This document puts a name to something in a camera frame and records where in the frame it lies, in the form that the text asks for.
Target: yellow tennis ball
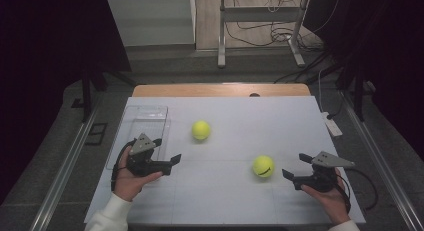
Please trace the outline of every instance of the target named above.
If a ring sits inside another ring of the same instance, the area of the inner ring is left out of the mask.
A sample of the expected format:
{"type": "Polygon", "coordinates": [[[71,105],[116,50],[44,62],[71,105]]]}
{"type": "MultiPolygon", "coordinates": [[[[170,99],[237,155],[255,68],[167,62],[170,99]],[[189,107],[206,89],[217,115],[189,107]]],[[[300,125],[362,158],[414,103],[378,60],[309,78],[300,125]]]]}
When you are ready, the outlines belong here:
{"type": "Polygon", "coordinates": [[[271,157],[260,155],[253,162],[253,172],[259,177],[269,177],[274,172],[274,161],[271,157]]]}
{"type": "Polygon", "coordinates": [[[211,133],[211,128],[206,121],[199,120],[191,127],[191,133],[195,139],[203,140],[209,136],[211,133]]]}

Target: metal frame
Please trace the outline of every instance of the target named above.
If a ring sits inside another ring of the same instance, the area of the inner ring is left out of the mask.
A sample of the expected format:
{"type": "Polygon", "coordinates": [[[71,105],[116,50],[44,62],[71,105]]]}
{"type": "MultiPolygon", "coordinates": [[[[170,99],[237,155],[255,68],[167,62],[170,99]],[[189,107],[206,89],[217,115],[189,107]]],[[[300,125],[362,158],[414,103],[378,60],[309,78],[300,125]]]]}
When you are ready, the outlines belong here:
{"type": "Polygon", "coordinates": [[[43,203],[41,204],[40,209],[38,210],[38,213],[35,216],[35,219],[29,230],[34,231],[47,229],[53,213],[56,210],[56,206],[59,203],[60,197],[62,196],[63,190],[65,189],[68,179],[71,176],[82,146],[84,145],[84,141],[90,132],[90,128],[97,115],[98,107],[102,98],[103,93],[100,93],[100,97],[97,99],[87,122],[81,124],[78,134],[75,137],[75,140],[72,143],[72,146],[69,149],[62,166],[56,174],[56,177],[53,180],[53,183],[51,184],[50,189],[47,192],[46,197],[44,198],[43,203]]]}
{"type": "Polygon", "coordinates": [[[401,213],[409,230],[423,231],[424,227],[420,217],[418,217],[417,212],[411,203],[411,200],[408,198],[405,190],[402,188],[399,181],[396,179],[395,175],[390,169],[386,159],[382,155],[383,152],[380,150],[377,143],[373,139],[370,131],[367,128],[367,125],[362,122],[356,115],[355,110],[352,108],[353,105],[350,98],[345,96],[343,91],[340,91],[340,96],[345,103],[345,109],[347,110],[353,124],[355,125],[355,128],[362,139],[362,142],[366,146],[368,153],[370,154],[370,157],[377,168],[377,171],[379,172],[383,182],[385,183],[393,200],[395,201],[397,208],[399,209],[399,212],[401,213]]]}
{"type": "Polygon", "coordinates": [[[225,67],[225,32],[226,22],[296,22],[293,33],[287,43],[293,53],[297,66],[305,67],[305,61],[297,47],[297,36],[302,26],[309,0],[302,0],[300,7],[280,7],[269,12],[267,7],[225,7],[224,0],[220,6],[220,27],[218,37],[218,67],[225,67]]]}

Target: wall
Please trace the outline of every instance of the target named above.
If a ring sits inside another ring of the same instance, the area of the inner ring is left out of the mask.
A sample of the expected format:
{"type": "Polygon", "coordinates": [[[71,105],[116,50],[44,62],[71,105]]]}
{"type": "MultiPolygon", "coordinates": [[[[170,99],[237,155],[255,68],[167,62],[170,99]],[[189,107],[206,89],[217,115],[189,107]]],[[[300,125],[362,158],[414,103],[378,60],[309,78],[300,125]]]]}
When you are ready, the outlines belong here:
{"type": "Polygon", "coordinates": [[[194,44],[190,0],[108,0],[124,46],[194,44]]]}

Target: human hand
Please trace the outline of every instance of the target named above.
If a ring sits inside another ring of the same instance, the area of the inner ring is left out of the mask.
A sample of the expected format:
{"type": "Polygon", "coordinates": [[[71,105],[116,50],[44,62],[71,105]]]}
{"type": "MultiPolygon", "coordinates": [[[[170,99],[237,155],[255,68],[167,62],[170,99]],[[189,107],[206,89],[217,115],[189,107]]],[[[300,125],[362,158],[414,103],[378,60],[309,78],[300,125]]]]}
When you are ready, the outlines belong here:
{"type": "Polygon", "coordinates": [[[128,146],[122,154],[118,165],[118,175],[116,177],[115,195],[121,199],[132,202],[132,200],[141,191],[143,186],[162,176],[162,172],[152,173],[146,177],[139,177],[132,174],[127,168],[128,154],[131,146],[128,146]]]}
{"type": "MultiPolygon", "coordinates": [[[[340,171],[335,168],[336,174],[340,176],[340,171]]],[[[343,181],[340,177],[337,177],[338,185],[344,190],[343,181]]],[[[346,211],[346,204],[343,196],[340,192],[333,188],[329,192],[321,193],[307,185],[301,186],[305,193],[309,194],[313,198],[317,199],[324,207],[328,217],[334,225],[338,225],[350,220],[349,215],[346,211]]]]}

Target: power strip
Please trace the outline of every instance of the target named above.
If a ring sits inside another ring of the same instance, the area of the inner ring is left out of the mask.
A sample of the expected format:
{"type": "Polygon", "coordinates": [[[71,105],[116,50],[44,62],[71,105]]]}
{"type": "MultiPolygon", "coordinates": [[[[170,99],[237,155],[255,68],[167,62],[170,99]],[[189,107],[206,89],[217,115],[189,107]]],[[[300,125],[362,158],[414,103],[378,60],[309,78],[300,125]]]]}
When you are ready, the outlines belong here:
{"type": "Polygon", "coordinates": [[[324,119],[325,125],[327,125],[328,131],[332,137],[342,136],[343,133],[337,126],[336,122],[333,119],[328,119],[328,112],[322,112],[322,118],[324,119]]]}

